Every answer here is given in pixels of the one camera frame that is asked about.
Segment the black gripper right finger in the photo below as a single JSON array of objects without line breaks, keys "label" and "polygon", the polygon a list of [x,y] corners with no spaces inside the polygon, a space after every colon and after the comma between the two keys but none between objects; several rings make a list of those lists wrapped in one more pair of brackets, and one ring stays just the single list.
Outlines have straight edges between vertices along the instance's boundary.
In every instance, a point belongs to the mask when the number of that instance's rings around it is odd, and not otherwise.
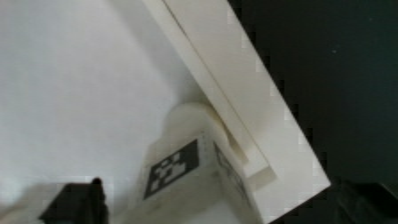
[{"label": "black gripper right finger", "polygon": [[398,183],[342,183],[335,224],[398,224]]}]

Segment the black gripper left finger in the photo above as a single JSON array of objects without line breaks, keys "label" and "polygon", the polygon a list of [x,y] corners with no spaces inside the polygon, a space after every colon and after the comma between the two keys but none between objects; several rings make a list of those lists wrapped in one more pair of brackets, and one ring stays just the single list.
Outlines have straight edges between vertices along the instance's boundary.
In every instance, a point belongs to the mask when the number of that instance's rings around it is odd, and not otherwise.
[{"label": "black gripper left finger", "polygon": [[104,182],[68,183],[40,216],[45,224],[109,224]]}]

